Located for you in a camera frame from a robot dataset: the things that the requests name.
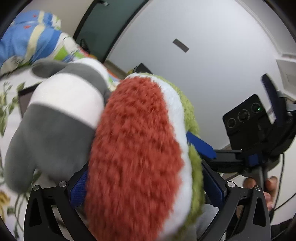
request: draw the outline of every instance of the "gray and white plush toy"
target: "gray and white plush toy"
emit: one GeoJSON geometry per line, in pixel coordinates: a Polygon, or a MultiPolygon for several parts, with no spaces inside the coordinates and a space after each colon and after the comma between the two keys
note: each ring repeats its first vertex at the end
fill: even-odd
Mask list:
{"type": "Polygon", "coordinates": [[[91,58],[40,60],[32,71],[48,79],[34,91],[4,167],[7,185],[18,193],[28,190],[35,169],[59,182],[84,166],[111,93],[106,68],[91,58]]]}

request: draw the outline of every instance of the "beige wall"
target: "beige wall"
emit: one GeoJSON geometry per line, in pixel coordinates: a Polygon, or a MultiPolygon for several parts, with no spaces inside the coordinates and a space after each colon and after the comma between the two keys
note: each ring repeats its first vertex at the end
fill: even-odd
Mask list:
{"type": "Polygon", "coordinates": [[[23,11],[43,10],[62,20],[62,30],[73,36],[93,0],[33,0],[23,11]]]}

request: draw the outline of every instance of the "plush toy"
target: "plush toy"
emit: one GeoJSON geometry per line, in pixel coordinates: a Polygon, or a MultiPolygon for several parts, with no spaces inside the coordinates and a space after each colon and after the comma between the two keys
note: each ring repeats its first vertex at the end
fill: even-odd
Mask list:
{"type": "Polygon", "coordinates": [[[201,214],[193,106],[165,79],[131,74],[112,92],[92,145],[85,212],[98,241],[180,237],[201,214]]]}
{"type": "Polygon", "coordinates": [[[83,167],[110,95],[107,70],[91,58],[40,60],[32,71],[48,79],[34,91],[5,157],[5,181],[18,193],[28,190],[35,169],[59,182],[83,167]]]}

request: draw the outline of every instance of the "hand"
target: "hand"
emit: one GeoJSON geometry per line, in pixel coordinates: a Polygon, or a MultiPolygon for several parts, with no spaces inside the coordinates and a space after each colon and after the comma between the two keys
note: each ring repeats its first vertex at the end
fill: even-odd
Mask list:
{"type": "MultiPolygon", "coordinates": [[[[272,176],[271,178],[265,181],[265,186],[267,188],[267,192],[264,192],[265,200],[267,203],[268,211],[273,209],[274,207],[274,198],[276,195],[276,187],[278,183],[278,178],[272,176]]],[[[253,188],[256,185],[256,181],[253,178],[246,178],[243,183],[244,188],[253,188]]]]}

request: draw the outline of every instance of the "green plush fabric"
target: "green plush fabric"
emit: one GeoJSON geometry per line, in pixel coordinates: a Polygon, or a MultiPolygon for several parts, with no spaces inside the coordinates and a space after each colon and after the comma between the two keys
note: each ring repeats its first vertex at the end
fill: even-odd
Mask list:
{"type": "MultiPolygon", "coordinates": [[[[189,99],[183,94],[183,92],[175,86],[173,83],[167,81],[165,78],[157,75],[152,75],[145,73],[148,76],[155,76],[166,83],[170,84],[172,88],[180,96],[183,108],[184,108],[184,123],[186,131],[190,131],[194,135],[198,135],[199,128],[194,116],[194,107],[189,101],[189,99]]],[[[192,200],[191,200],[191,209],[190,213],[187,216],[187,219],[184,225],[178,230],[176,239],[182,237],[186,228],[195,223],[197,217],[201,215],[202,210],[201,206],[205,202],[205,195],[203,190],[203,177],[202,177],[202,166],[201,158],[193,145],[189,145],[188,155],[192,164],[192,200]]]]}

